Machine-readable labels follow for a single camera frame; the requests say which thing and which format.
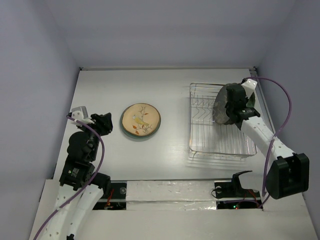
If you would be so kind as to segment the teal green plate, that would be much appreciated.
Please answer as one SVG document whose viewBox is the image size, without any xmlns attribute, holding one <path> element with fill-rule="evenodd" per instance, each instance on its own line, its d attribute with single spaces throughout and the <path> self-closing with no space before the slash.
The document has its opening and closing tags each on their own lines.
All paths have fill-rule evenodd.
<svg viewBox="0 0 320 240">
<path fill-rule="evenodd" d="M 160 118 L 159 118 L 159 122 L 158 122 L 155 130 L 154 130 L 152 133 L 150 133 L 150 134 L 148 134 L 148 135 L 143 135 L 143 136 L 134 135 L 134 134 L 128 132 L 128 131 L 124 128 L 123 123 L 122 123 L 122 122 L 123 122 L 123 118 L 124 118 L 124 112 L 121 114 L 121 117 L 120 117 L 120 119 L 119 119 L 119 125 L 120 125 L 120 129 L 122 130 L 122 133 L 123 133 L 124 135 L 126 135 L 126 137 L 131 138 L 132 140 L 135 140 L 135 141 L 137 141 L 137 142 L 146 141 L 146 140 L 152 138 L 153 135 L 156 134 L 156 132 L 159 130 L 159 128 L 160 128 L 160 126 L 161 126 L 161 117 L 160 117 Z"/>
</svg>

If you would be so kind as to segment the cream bird plate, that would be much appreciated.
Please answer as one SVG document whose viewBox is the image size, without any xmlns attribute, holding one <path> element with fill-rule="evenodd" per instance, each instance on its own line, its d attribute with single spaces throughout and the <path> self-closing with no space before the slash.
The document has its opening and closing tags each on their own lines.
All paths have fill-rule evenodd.
<svg viewBox="0 0 320 240">
<path fill-rule="evenodd" d="M 161 118 L 160 112 L 147 103 L 135 103 L 123 111 L 122 124 L 124 128 L 136 136 L 146 136 L 152 133 Z"/>
</svg>

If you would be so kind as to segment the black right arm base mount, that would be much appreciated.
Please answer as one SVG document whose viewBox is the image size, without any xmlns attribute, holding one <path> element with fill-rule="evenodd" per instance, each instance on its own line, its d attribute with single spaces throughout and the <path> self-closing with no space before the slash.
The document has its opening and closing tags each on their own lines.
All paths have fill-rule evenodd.
<svg viewBox="0 0 320 240">
<path fill-rule="evenodd" d="M 254 199 L 261 199 L 260 193 L 253 189 L 243 188 L 240 181 L 240 175 L 250 173 L 252 170 L 245 170 L 234 173 L 230 178 L 219 178 L 213 181 L 213 189 L 211 195 L 216 199 L 225 198 L 240 198 L 252 197 Z"/>
</svg>

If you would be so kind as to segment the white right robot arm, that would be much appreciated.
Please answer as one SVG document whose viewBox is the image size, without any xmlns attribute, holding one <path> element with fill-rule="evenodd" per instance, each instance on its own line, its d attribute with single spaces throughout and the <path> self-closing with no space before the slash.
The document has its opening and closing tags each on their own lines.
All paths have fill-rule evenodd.
<svg viewBox="0 0 320 240">
<path fill-rule="evenodd" d="M 309 189 L 310 160 L 287 147 L 265 124 L 259 112 L 247 107 L 255 87 L 245 82 L 226 87 L 226 115 L 265 156 L 262 190 L 278 200 Z"/>
</svg>

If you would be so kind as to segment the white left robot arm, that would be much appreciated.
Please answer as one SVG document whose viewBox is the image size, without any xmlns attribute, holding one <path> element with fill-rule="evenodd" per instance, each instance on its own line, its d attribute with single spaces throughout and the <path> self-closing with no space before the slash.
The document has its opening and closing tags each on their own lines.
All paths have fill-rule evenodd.
<svg viewBox="0 0 320 240">
<path fill-rule="evenodd" d="M 111 192 L 110 176 L 99 172 L 103 161 L 93 165 L 99 147 L 105 147 L 102 137 L 113 130 L 111 113 L 88 115 L 81 106 L 66 117 L 79 130 L 68 140 L 54 210 L 36 232 L 35 240 L 77 239 L 98 200 Z"/>
</svg>

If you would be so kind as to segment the blue floral plate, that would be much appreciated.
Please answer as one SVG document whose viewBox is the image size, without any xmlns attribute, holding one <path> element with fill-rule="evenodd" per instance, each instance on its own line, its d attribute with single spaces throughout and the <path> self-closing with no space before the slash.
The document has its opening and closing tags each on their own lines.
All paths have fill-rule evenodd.
<svg viewBox="0 0 320 240">
<path fill-rule="evenodd" d="M 246 103 L 247 108 L 255 108 L 256 94 L 253 92 Z"/>
</svg>

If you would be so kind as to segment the grey reindeer plate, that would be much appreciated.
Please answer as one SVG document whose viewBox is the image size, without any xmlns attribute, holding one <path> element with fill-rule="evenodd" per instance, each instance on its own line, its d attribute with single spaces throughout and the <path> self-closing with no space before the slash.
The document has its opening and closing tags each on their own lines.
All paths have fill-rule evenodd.
<svg viewBox="0 0 320 240">
<path fill-rule="evenodd" d="M 235 87 L 239 83 L 228 83 L 225 84 L 218 92 L 214 104 L 213 104 L 213 120 L 216 124 L 220 125 L 232 125 L 233 122 L 226 114 L 226 104 L 228 102 L 227 87 Z"/>
</svg>

